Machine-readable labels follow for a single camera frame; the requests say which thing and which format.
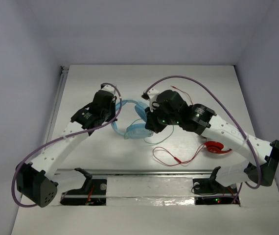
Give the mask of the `light blue headphones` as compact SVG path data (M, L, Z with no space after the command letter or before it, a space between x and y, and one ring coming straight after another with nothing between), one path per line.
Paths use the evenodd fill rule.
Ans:
M122 102L116 104L116 111L120 109L121 106L126 104L134 104L134 110L138 118L131 122L125 130L120 130L117 124L117 120L111 123L112 129L125 140L128 139L144 139L153 136L153 131L146 129L147 115L146 108L148 104L135 99L124 99Z

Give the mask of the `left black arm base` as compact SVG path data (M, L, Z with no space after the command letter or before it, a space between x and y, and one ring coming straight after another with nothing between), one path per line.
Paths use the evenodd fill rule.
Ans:
M85 180L81 187L62 192L60 204L63 206L105 206L107 178L93 178L86 170L75 168L74 171Z

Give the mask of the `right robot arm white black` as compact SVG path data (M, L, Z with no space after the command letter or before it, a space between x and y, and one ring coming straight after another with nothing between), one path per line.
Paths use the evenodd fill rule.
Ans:
M142 97L149 101L145 110L146 129L159 133L168 125L178 125L187 132L217 141L245 158L239 164L216 167L209 178L212 191L221 192L227 186L246 181L265 187L272 185L279 164L278 140L268 142L251 136L202 104L187 105L173 90L151 89Z

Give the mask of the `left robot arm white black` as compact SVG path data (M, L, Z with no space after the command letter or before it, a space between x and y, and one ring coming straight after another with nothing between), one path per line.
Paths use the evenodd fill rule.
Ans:
M93 101L71 117L60 137L38 147L17 165L11 194L18 206L43 208L52 202L58 187L53 181L55 172L82 141L116 120L120 113L117 100L122 100L117 87L102 84Z

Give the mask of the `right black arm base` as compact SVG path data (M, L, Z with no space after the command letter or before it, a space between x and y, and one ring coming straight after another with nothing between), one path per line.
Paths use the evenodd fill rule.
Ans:
M239 205L237 186L223 186L216 181L221 167L216 167L208 178L193 179L191 192L195 196L195 205Z

